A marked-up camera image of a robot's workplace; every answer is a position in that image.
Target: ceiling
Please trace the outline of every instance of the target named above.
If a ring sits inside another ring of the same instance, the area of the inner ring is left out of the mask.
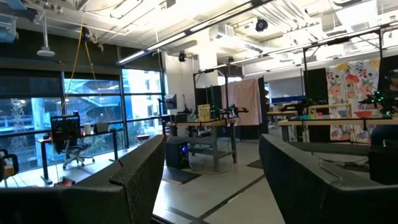
[[[78,38],[83,21],[99,44],[144,49],[248,0],[23,0],[27,7],[38,9],[38,19],[46,1],[59,6],[70,3],[70,7],[63,7],[62,11],[44,9],[50,34]],[[176,54],[185,50],[195,55],[201,46],[211,43],[221,63],[231,56],[250,57],[258,55],[259,51],[306,44],[327,38],[334,32],[349,32],[371,25],[367,13],[356,16],[360,26],[349,24],[349,19],[344,17],[347,15],[344,10],[349,9],[338,8],[332,1],[337,0],[275,0],[172,43],[163,50]],[[396,0],[363,0],[360,5],[366,4],[374,4],[370,14],[374,14],[375,23],[394,19],[395,14],[398,16]],[[257,18],[269,23],[264,32],[255,30]],[[41,23],[42,20],[34,24],[20,18],[17,27],[42,32]],[[289,55],[279,57],[282,60]]]

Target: floral backdrop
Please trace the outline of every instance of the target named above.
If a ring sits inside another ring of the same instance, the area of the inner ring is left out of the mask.
[[[362,105],[359,101],[366,99],[366,95],[372,95],[377,90],[379,82],[380,60],[365,60],[357,62],[344,62],[326,68],[328,82],[329,105],[351,103],[352,117],[354,112],[372,110],[378,113],[373,105]],[[335,107],[330,109],[331,118],[345,117],[345,108]],[[330,139],[332,141],[351,140],[356,142],[370,142],[370,135],[374,125],[367,126],[364,131],[362,126],[341,125],[331,126]]]

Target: yellow box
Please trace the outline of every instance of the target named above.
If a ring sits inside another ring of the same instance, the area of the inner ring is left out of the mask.
[[[210,121],[210,105],[198,105],[199,121]]]

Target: person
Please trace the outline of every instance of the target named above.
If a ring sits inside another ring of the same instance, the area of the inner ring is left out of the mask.
[[[392,70],[388,73],[386,80],[389,80],[389,93],[398,96],[398,70]],[[398,114],[398,108],[392,106],[394,113]],[[373,146],[383,146],[384,140],[398,141],[398,125],[377,125],[371,135],[371,144]]]

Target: office chair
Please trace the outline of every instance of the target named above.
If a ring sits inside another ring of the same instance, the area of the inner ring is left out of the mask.
[[[91,147],[91,144],[77,144],[77,139],[70,139],[55,143],[55,150],[57,153],[60,154],[61,152],[64,152],[67,155],[67,160],[63,163],[62,169],[66,170],[68,163],[71,163],[74,160],[76,160],[77,163],[80,161],[82,167],[85,166],[85,159],[92,159],[93,162],[95,162],[94,157],[80,155],[89,147]]]

